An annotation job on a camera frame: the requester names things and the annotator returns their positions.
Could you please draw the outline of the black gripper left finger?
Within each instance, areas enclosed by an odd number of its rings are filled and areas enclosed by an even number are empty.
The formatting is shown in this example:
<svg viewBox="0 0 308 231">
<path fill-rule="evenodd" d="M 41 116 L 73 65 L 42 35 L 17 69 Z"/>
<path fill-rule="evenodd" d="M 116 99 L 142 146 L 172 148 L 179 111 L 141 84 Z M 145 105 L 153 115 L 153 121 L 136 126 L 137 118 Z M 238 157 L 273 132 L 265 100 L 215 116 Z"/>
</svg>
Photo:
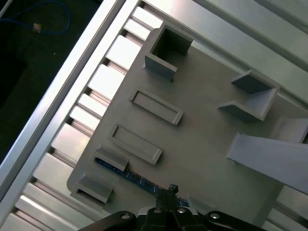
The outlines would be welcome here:
<svg viewBox="0 0 308 231">
<path fill-rule="evenodd" d="M 164 231 L 168 213 L 174 208 L 174 191 L 163 189 L 156 194 L 156 206 L 145 215 L 136 216 L 129 211 L 119 211 L 86 227 L 84 231 Z"/>
</svg>

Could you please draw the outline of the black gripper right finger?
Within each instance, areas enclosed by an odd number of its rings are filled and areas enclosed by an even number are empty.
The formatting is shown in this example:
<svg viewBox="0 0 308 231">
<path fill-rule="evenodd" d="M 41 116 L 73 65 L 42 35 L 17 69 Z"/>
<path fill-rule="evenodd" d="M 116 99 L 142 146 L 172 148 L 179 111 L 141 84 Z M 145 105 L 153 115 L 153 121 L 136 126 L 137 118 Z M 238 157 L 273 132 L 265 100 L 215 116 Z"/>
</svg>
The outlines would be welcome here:
<svg viewBox="0 0 308 231">
<path fill-rule="evenodd" d="M 168 210 L 179 231 L 255 231 L 256 226 L 220 211 L 210 211 L 204 216 L 179 207 L 176 194 L 178 186 L 171 184 L 168 189 Z"/>
</svg>

